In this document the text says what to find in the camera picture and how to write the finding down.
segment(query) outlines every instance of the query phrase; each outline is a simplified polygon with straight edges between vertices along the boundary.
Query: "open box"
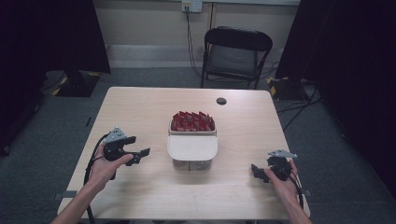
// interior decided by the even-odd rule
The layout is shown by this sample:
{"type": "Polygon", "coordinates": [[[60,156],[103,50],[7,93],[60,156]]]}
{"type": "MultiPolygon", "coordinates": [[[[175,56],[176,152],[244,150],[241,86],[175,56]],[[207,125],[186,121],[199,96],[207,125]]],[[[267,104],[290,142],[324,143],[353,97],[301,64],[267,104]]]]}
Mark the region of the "open box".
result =
{"type": "Polygon", "coordinates": [[[206,132],[172,131],[168,128],[168,153],[181,170],[205,170],[218,153],[217,130],[206,132]]]}

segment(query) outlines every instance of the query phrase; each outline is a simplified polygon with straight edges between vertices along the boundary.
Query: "person's right hand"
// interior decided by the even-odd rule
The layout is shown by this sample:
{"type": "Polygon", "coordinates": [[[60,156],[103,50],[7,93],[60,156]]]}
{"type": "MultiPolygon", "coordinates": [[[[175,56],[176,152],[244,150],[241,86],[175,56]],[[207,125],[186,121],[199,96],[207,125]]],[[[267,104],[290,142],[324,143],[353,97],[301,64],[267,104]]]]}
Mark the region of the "person's right hand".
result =
{"type": "MultiPolygon", "coordinates": [[[[290,174],[290,177],[296,180],[296,176],[298,174],[297,167],[295,166],[293,160],[289,161],[291,166],[291,171],[294,174],[290,174]]],[[[289,203],[298,203],[297,202],[297,188],[288,178],[286,181],[280,180],[272,170],[264,169],[265,174],[271,179],[274,184],[274,188],[276,191],[277,197],[282,201],[283,204],[287,205],[289,203]]]]}

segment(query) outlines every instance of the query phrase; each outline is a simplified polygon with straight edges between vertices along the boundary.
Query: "table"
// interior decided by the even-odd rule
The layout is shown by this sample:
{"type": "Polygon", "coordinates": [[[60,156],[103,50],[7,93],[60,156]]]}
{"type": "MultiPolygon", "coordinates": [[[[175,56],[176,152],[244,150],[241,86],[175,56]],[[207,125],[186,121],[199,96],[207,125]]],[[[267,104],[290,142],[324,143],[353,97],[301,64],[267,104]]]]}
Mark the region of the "table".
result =
{"type": "MultiPolygon", "coordinates": [[[[267,153],[288,144],[267,91],[113,87],[106,94],[67,190],[82,187],[101,136],[120,127],[150,147],[140,164],[121,166],[92,201],[95,218],[158,220],[286,219],[273,186],[254,178],[250,164],[267,167],[267,153]],[[218,105],[219,97],[227,100],[218,105]],[[169,121],[178,111],[208,113],[219,151],[206,171],[180,171],[167,152],[169,121]]],[[[61,212],[71,199],[64,198],[61,212]]],[[[307,204],[305,212],[310,215],[307,204]]]]}

